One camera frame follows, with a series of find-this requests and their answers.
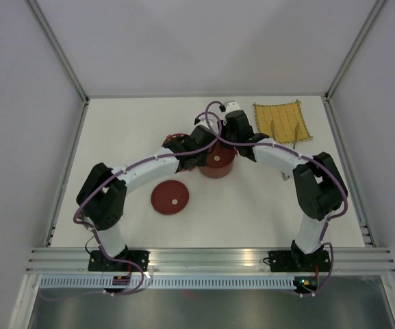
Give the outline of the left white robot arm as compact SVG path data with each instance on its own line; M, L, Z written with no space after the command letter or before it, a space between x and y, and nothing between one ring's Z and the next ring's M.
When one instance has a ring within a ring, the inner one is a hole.
M128 259L118 222L123 216L126 197L158 178L202 167L216 144L222 125L199 123L189 135L168 139L155 153L133 164L108 167L100 162L91 169L76 202L73 221L92 231L104 264L121 271L127 264L141 270Z

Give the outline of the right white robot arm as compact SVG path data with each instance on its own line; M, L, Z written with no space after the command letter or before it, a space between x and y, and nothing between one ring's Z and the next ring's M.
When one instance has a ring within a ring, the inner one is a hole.
M348 209L348 190L330 154L304 156L279 144L266 134L256 133L243 110L228 111L222 129L224 144L260 164L269 165L293 179L296 197L303 212L301 226L290 252L269 255L273 271L331 270L331 253L324 250L323 238L330 220Z

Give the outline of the red steel bowl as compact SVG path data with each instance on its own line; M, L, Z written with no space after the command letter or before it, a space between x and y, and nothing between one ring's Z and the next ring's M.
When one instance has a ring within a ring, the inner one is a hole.
M198 149L197 143L187 134L168 135L162 143L162 147L171 150L174 154L186 153ZM176 172L192 171L195 168L196 155L175 156L179 161Z
M234 158L212 156L204 167L199 167L199 171L208 178L220 179L231 173L233 163Z

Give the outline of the red lid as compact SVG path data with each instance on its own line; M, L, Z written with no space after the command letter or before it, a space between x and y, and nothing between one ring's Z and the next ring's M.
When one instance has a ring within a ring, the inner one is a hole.
M223 169L231 167L236 157L236 150L232 147L223 147L221 143L216 143L206 158L205 167L211 169Z
M178 214L188 205L189 199L187 186L178 180L163 181L151 193L151 205L162 215Z

